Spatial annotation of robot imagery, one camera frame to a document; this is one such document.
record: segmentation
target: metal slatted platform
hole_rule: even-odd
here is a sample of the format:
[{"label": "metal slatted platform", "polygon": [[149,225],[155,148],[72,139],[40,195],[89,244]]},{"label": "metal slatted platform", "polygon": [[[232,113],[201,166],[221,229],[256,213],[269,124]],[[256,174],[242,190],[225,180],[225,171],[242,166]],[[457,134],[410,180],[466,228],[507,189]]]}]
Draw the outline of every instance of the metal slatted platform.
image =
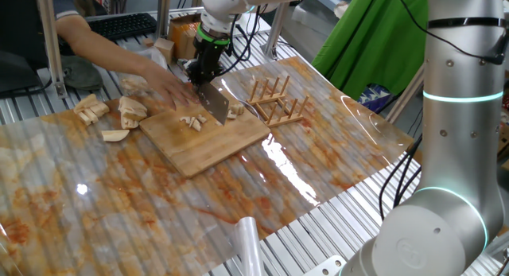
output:
[{"label": "metal slatted platform", "polygon": [[[172,11],[170,18],[195,12],[196,9]],[[239,63],[235,70],[271,61],[263,56],[260,49],[260,46],[267,42],[268,36],[267,32],[254,36],[251,58],[247,62]],[[127,38],[117,41],[117,43],[119,45],[139,45],[146,37],[151,36]],[[234,45],[240,49],[244,48],[245,43],[242,37],[234,39]],[[283,43],[278,46],[277,51],[280,59],[298,55],[294,49]],[[221,62],[228,67],[233,61],[234,57],[223,56],[221,59]],[[169,69],[175,75],[184,78],[183,73],[176,65],[170,66]],[[122,92],[117,74],[102,68],[98,68],[98,70],[105,84],[104,89],[100,91],[69,89],[68,98],[58,99],[55,91],[49,88],[44,93],[37,95],[0,99],[0,124],[18,122],[71,109],[91,93],[97,94],[103,100],[119,98]],[[39,75],[43,83],[49,80],[47,69],[40,70]],[[407,176],[410,177],[418,169],[418,166],[419,164],[414,161]],[[265,275],[303,275],[333,255],[339,255],[341,257],[340,264],[344,265],[346,260],[351,258],[366,241],[378,233],[382,223],[378,213],[378,194],[393,168],[394,166],[389,166],[383,169],[262,240],[260,243]],[[390,211],[397,186],[396,180],[400,177],[401,171],[395,174],[395,178],[386,189],[386,195],[383,198],[386,214]],[[416,186],[417,182],[410,186],[404,200],[411,195]],[[501,263],[492,257],[481,255],[464,275],[493,275],[500,266]],[[241,259],[235,257],[211,270],[208,275],[241,275],[241,267]]]}]

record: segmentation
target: knife blade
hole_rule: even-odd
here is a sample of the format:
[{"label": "knife blade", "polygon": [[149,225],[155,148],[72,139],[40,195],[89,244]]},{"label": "knife blade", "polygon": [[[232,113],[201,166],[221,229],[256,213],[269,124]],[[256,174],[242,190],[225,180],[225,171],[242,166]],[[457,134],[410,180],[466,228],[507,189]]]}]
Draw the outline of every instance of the knife blade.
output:
[{"label": "knife blade", "polygon": [[209,82],[197,86],[201,105],[221,124],[226,123],[230,101]]}]

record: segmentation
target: blue object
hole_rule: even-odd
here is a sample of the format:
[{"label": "blue object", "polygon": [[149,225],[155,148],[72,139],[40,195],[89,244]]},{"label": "blue object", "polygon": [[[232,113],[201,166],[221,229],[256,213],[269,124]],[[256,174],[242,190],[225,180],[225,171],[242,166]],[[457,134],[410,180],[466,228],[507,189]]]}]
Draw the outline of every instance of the blue object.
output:
[{"label": "blue object", "polygon": [[392,94],[383,86],[372,84],[364,90],[357,102],[367,109],[376,112],[383,107],[392,97]]}]

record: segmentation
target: chopped food piece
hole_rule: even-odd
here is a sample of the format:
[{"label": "chopped food piece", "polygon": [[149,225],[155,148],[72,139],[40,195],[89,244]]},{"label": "chopped food piece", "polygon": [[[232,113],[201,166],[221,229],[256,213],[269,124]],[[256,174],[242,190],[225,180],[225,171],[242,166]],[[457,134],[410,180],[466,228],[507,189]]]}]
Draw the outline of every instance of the chopped food piece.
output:
[{"label": "chopped food piece", "polygon": [[142,121],[146,118],[147,109],[138,101],[122,97],[119,103],[119,110],[126,118],[134,121]]},{"label": "chopped food piece", "polygon": [[90,110],[92,110],[92,112],[94,112],[94,114],[99,118],[109,112],[110,108],[105,103],[100,102],[99,104],[90,107]]},{"label": "chopped food piece", "polygon": [[181,122],[182,121],[185,121],[185,123],[189,125],[191,123],[191,117],[182,117]]},{"label": "chopped food piece", "polygon": [[202,124],[203,124],[203,123],[205,123],[205,122],[207,122],[207,119],[206,119],[204,116],[202,116],[202,115],[198,115],[198,117],[196,117],[196,118],[197,118],[197,119],[198,119],[198,121],[200,121],[200,123],[202,123]]},{"label": "chopped food piece", "polygon": [[146,112],[144,111],[137,111],[131,108],[124,108],[122,111],[122,114],[124,114],[127,118],[135,120],[135,121],[142,121],[146,118]]},{"label": "chopped food piece", "polygon": [[103,140],[105,142],[118,142],[127,137],[129,130],[102,131],[101,134],[103,134]]},{"label": "chopped food piece", "polygon": [[99,121],[99,119],[94,114],[94,112],[92,112],[92,110],[90,110],[88,108],[85,109],[82,113],[84,113],[92,121],[92,124],[95,124]]},{"label": "chopped food piece", "polygon": [[232,106],[230,106],[230,110],[235,115],[242,115],[242,114],[244,114],[244,105],[242,105],[242,104],[232,105]]},{"label": "chopped food piece", "polygon": [[120,115],[120,123],[122,124],[122,129],[136,129],[138,128],[140,122],[127,118],[124,114]]},{"label": "chopped food piece", "polygon": [[127,93],[140,94],[145,92],[151,92],[148,83],[143,77],[140,76],[128,76],[120,80],[120,87],[122,87]]},{"label": "chopped food piece", "polygon": [[193,125],[194,120],[196,120],[196,118],[192,117],[192,118],[191,118],[191,121],[189,122],[189,128],[191,128],[191,126]]},{"label": "chopped food piece", "polygon": [[89,96],[87,96],[87,98],[82,99],[79,103],[77,103],[74,109],[72,110],[74,111],[74,113],[78,114],[81,111],[84,111],[85,109],[90,108],[97,104],[99,104],[99,101],[97,100],[95,94],[90,94]]},{"label": "chopped food piece", "polygon": [[198,121],[198,119],[195,119],[191,125],[194,130],[197,130],[198,132],[201,131],[201,125],[200,125],[200,121]]},{"label": "chopped food piece", "polygon": [[231,110],[228,110],[228,116],[227,116],[228,119],[231,119],[231,120],[235,120],[237,119],[237,114],[234,114],[233,111]]},{"label": "chopped food piece", "polygon": [[135,110],[147,112],[146,107],[143,106],[140,102],[136,100],[132,100],[131,98],[127,98],[125,96],[120,98],[119,101],[119,111],[122,111],[124,108],[131,108]]},{"label": "chopped food piece", "polygon": [[90,118],[88,118],[83,112],[78,113],[78,117],[80,117],[81,121],[85,123],[85,125],[88,126],[92,124],[92,120],[90,120]]}]

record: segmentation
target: plastic sheet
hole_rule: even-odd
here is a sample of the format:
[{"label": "plastic sheet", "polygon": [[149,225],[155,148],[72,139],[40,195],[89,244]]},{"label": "plastic sheet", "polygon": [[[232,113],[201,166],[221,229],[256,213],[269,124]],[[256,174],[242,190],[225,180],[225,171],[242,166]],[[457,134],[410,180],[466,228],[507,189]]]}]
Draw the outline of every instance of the plastic sheet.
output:
[{"label": "plastic sheet", "polygon": [[262,276],[262,251],[254,218],[244,217],[235,225],[233,247],[242,259],[242,274],[244,276]]},{"label": "plastic sheet", "polygon": [[[245,99],[253,77],[282,73],[291,75],[289,99],[309,95],[305,118],[190,180],[140,130],[102,141],[101,130],[120,128],[118,100],[89,127],[72,111],[0,126],[2,269],[201,275],[238,254],[231,235],[242,218],[253,217],[263,239],[386,167],[410,143],[299,58],[214,83]],[[168,109],[137,99],[149,115]]]}]

